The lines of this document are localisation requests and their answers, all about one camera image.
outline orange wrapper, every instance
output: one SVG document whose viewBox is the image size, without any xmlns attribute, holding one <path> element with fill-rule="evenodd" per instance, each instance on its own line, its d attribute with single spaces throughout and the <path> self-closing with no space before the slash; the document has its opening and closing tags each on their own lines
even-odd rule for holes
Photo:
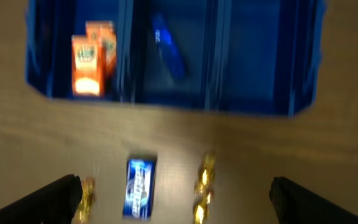
<svg viewBox="0 0 358 224">
<path fill-rule="evenodd" d="M 106 57 L 105 76 L 110 77 L 117 65 L 117 37 L 114 25 L 111 21 L 88 21 L 86 22 L 86 35 L 91 40 L 101 40 Z"/>
<path fill-rule="evenodd" d="M 101 96 L 104 93 L 104 50 L 97 40 L 74 35 L 73 47 L 73 94 Z"/>
</svg>

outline blue plastic bin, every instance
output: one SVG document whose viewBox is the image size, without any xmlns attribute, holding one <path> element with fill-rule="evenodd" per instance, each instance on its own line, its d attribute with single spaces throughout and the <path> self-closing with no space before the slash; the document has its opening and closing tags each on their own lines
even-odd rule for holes
<svg viewBox="0 0 358 224">
<path fill-rule="evenodd" d="M 292 116 L 314 102 L 324 10 L 323 0 L 29 0 L 25 77 L 47 97 L 83 100 L 71 90 L 71 36 L 111 20 L 117 68 L 102 100 Z M 183 80 L 160 59 L 155 13 Z"/>
</svg>

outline wooden table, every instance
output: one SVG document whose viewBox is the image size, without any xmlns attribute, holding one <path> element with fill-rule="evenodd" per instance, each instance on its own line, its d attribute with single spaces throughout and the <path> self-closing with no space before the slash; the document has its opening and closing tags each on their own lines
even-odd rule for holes
<svg viewBox="0 0 358 224">
<path fill-rule="evenodd" d="M 50 101 L 24 82 L 26 0 L 0 0 L 0 208 L 59 177 L 95 175 L 94 223 L 121 218 L 126 158 L 158 154 L 150 223 L 191 223 L 202 153 L 214 149 L 209 223 L 278 223 L 286 176 L 358 215 L 358 1 L 331 0 L 315 105 L 295 119 Z"/>
</svg>

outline orange candy package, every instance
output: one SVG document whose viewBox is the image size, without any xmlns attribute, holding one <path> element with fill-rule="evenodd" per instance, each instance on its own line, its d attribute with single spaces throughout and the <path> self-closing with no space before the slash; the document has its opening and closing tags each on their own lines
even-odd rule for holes
<svg viewBox="0 0 358 224">
<path fill-rule="evenodd" d="M 117 65 L 117 37 L 111 21 L 87 21 L 86 35 L 91 40 L 101 39 L 105 50 L 105 77 L 113 75 Z"/>
<path fill-rule="evenodd" d="M 101 42 L 74 35 L 71 38 L 71 44 L 73 47 L 73 94 L 103 96 L 104 50 Z"/>
</svg>

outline empty tray compartment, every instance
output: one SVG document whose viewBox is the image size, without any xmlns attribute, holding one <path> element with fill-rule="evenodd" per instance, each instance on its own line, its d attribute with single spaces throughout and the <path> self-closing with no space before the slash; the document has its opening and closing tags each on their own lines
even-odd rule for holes
<svg viewBox="0 0 358 224">
<path fill-rule="evenodd" d="M 125 7 L 125 0 L 30 0 L 27 15 L 27 82 L 51 98 L 118 100 Z M 102 98 L 73 96 L 71 37 L 73 34 L 85 35 L 86 21 L 113 21 L 117 35 L 116 74 L 105 81 Z"/>
<path fill-rule="evenodd" d="M 135 1 L 130 69 L 124 88 L 134 103 L 204 108 L 212 12 L 210 0 Z M 155 43 L 151 17 L 160 14 L 176 42 L 186 68 L 175 80 Z"/>
<path fill-rule="evenodd" d="M 305 47 L 314 43 L 319 50 L 319 42 L 314 40 L 320 40 L 321 33 L 315 35 L 314 22 L 317 5 L 323 7 L 323 4 L 318 2 L 322 3 L 315 0 L 229 1 L 231 11 L 226 24 L 229 36 L 226 45 L 224 43 L 227 58 L 223 59 L 220 78 L 219 110 L 281 115 L 295 112 L 295 98 L 299 93 L 295 91 L 298 88 L 295 80 L 308 76 L 307 65 L 304 65 L 308 58 L 319 57 L 319 52 L 315 54 L 310 47 Z M 298 99 L 307 101 L 302 107 L 312 103 L 312 99 L 301 96 Z"/>
</svg>

